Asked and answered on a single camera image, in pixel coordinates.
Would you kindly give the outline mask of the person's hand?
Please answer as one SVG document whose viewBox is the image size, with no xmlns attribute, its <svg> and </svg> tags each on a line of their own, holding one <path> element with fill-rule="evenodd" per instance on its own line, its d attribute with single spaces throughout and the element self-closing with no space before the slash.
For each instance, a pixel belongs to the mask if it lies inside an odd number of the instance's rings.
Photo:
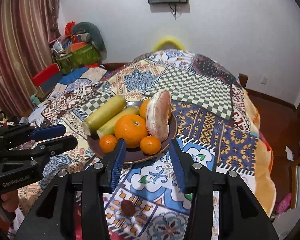
<svg viewBox="0 0 300 240">
<path fill-rule="evenodd" d="M 14 212 L 19 205 L 18 190 L 4 193 L 1 196 L 2 207 L 7 212 Z"/>
</svg>

